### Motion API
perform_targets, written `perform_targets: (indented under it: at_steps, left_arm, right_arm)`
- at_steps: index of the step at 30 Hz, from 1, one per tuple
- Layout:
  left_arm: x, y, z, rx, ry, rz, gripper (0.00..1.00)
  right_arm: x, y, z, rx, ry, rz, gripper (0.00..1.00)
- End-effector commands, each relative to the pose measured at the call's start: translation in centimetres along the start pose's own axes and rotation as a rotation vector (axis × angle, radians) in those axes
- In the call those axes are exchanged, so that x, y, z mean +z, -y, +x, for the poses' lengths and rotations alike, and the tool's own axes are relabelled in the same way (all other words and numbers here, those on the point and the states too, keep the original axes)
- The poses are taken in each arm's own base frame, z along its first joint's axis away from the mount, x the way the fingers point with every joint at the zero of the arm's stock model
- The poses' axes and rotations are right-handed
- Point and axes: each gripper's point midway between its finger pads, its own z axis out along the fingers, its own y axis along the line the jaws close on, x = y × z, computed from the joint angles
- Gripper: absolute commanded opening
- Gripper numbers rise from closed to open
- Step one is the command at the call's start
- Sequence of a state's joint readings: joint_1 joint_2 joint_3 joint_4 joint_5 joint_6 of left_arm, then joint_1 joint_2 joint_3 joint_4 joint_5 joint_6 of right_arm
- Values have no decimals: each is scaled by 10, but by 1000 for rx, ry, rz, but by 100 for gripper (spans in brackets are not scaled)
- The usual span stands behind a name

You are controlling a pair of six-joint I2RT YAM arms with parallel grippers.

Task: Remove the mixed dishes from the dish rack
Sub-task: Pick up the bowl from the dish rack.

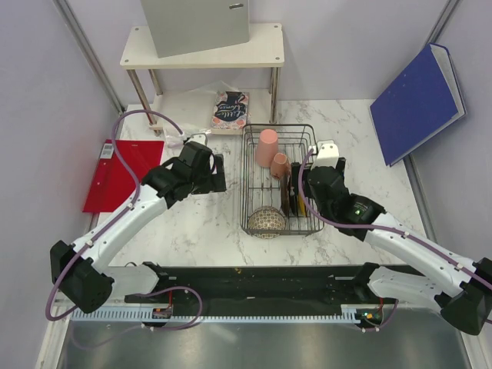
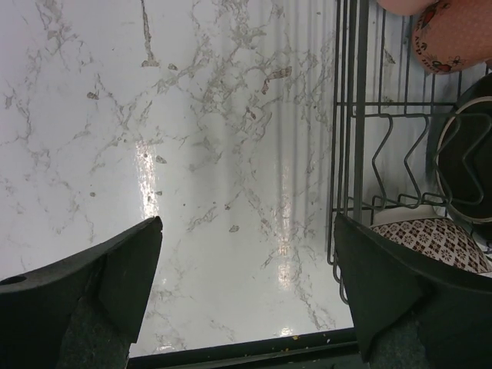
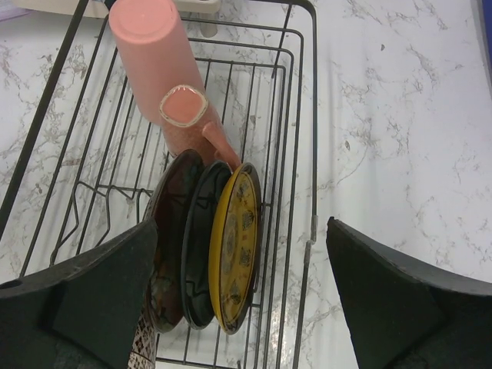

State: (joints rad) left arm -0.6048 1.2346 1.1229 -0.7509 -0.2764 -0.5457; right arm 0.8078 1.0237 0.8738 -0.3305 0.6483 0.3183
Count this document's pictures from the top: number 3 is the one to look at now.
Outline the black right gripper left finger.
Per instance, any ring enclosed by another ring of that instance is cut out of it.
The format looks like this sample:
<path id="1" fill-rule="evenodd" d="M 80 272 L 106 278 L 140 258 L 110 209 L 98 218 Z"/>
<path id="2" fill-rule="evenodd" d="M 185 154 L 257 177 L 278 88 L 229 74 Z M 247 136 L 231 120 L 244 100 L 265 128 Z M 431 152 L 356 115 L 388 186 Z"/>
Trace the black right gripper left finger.
<path id="1" fill-rule="evenodd" d="M 1 285 L 3 368 L 126 368 L 157 245 L 153 220 Z"/>

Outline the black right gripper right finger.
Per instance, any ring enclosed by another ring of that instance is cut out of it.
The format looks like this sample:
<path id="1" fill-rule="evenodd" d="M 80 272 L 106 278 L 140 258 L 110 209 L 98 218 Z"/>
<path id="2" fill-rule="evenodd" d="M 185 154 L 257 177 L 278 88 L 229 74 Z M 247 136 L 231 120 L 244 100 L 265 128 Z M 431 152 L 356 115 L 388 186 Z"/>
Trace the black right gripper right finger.
<path id="1" fill-rule="evenodd" d="M 327 252 L 360 368 L 489 368 L 491 284 L 383 245 L 336 218 Z"/>

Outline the brown patterned bowl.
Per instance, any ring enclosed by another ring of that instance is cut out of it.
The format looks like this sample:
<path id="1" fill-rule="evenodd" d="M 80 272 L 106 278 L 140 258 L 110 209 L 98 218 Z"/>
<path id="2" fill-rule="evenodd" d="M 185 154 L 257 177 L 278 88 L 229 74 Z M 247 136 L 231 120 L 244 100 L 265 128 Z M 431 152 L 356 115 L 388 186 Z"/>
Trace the brown patterned bowl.
<path id="1" fill-rule="evenodd" d="M 144 299 L 128 359 L 128 369 L 154 369 L 157 354 L 157 331 L 149 315 L 148 300 Z"/>

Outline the yellow patterned plate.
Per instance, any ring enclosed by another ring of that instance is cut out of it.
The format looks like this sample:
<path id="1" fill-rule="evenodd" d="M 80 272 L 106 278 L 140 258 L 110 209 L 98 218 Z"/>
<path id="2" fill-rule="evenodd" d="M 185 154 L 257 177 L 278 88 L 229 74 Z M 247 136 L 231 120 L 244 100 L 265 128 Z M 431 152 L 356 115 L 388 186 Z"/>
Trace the yellow patterned plate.
<path id="1" fill-rule="evenodd" d="M 221 193 L 208 256 L 214 315 L 229 335 L 239 331 L 252 302 L 261 227 L 259 177 L 253 164 L 245 162 L 234 171 Z"/>

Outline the pink ceramic mug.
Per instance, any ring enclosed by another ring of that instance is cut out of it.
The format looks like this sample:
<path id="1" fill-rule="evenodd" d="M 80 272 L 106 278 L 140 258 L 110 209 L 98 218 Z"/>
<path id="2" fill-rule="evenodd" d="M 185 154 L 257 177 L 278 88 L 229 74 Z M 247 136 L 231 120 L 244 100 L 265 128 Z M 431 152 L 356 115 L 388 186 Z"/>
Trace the pink ceramic mug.
<path id="1" fill-rule="evenodd" d="M 215 107 L 201 91 L 190 85 L 178 85 L 163 97 L 159 112 L 171 155 L 193 149 L 206 165 L 216 160 L 225 162 L 233 170 L 241 165 Z"/>

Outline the pink plastic tumbler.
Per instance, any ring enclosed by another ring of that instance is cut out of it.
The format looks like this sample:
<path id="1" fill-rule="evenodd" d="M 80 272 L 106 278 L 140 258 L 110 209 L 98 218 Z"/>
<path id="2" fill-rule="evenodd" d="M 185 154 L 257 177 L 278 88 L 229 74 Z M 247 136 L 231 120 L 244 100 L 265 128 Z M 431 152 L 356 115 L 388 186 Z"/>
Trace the pink plastic tumbler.
<path id="1" fill-rule="evenodd" d="M 134 100 L 145 119 L 160 123 L 161 100 L 177 85 L 204 91 L 173 1 L 118 0 L 108 20 Z"/>

